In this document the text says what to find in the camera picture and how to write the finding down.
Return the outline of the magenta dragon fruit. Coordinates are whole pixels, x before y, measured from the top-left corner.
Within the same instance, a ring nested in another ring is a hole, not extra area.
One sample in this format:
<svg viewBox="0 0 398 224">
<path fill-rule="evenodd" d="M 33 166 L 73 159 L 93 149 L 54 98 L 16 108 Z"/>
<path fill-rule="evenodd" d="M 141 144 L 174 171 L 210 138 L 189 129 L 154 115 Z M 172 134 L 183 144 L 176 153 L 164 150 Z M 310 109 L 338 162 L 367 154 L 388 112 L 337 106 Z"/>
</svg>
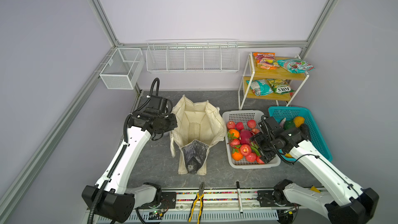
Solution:
<svg viewBox="0 0 398 224">
<path fill-rule="evenodd" d="M 251 138 L 254 136 L 254 134 L 251 131 L 248 130 L 241 130 L 240 132 L 240 143 L 242 145 L 247 144 L 251 145 Z"/>
</svg>

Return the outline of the cream canvas grocery bag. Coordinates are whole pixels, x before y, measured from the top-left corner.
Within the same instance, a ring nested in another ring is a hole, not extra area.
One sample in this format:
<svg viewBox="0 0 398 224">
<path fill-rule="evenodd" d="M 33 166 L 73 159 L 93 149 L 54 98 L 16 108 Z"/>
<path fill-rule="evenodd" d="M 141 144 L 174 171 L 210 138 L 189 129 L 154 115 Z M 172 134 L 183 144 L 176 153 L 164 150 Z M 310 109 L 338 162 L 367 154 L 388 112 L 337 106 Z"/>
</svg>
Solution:
<svg viewBox="0 0 398 224">
<path fill-rule="evenodd" d="M 207 174 L 210 149 L 224 140 L 227 128 L 220 108 L 208 101 L 193 102 L 185 95 L 173 107 L 177 127 L 170 132 L 174 158 L 180 151 L 178 174 Z"/>
</svg>

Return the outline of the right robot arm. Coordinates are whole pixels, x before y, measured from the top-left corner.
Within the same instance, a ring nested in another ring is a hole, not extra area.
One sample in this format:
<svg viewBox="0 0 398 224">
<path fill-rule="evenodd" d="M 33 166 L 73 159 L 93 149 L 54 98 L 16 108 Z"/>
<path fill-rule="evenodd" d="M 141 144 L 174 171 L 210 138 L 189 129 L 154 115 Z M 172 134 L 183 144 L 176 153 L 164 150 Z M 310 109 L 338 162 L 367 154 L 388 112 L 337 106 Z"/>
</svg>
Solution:
<svg viewBox="0 0 398 224">
<path fill-rule="evenodd" d="M 290 154 L 294 161 L 288 161 L 288 165 L 302 164 L 326 189 L 318 193 L 285 179 L 274 186 L 274 203 L 303 206 L 333 224 L 366 224 L 374 217 L 379 195 L 338 170 L 300 129 L 285 130 L 273 117 L 266 116 L 261 117 L 259 127 L 260 132 L 251 140 L 259 145 L 262 161 Z"/>
</svg>

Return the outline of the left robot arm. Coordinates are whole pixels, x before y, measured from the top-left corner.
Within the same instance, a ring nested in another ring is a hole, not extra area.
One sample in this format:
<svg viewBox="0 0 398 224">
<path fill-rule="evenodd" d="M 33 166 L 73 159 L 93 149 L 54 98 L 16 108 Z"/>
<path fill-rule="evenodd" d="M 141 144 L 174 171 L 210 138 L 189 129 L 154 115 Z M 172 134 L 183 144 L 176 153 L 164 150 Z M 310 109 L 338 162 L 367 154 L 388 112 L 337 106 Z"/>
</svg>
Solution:
<svg viewBox="0 0 398 224">
<path fill-rule="evenodd" d="M 162 202 L 161 186 L 144 183 L 127 193 L 127 183 L 138 157 L 148 141 L 157 141 L 177 127 L 171 100 L 159 96 L 159 78 L 151 84 L 147 100 L 129 113 L 123 124 L 123 140 L 104 174 L 93 185 L 87 185 L 82 198 L 90 210 L 87 222 L 95 215 L 124 223 L 143 205 L 157 207 Z"/>
</svg>

